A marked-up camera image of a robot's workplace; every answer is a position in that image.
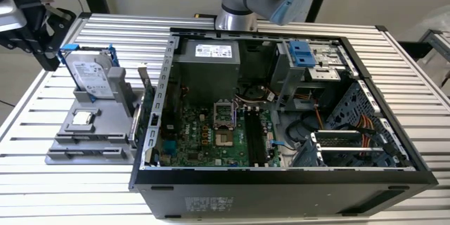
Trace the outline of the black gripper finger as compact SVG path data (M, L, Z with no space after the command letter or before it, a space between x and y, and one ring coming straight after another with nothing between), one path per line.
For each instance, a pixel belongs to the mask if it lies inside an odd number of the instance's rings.
M25 53L33 55L43 70L49 71L49 60L45 56L49 36L30 31L1 32L1 46L11 50L19 48Z
M47 14L46 25L51 30L51 34L49 35L49 41L43 43L45 61L42 69L46 71L54 71L59 64L55 56L57 51L76 19L76 15L72 11L62 8L45 7L45 9Z

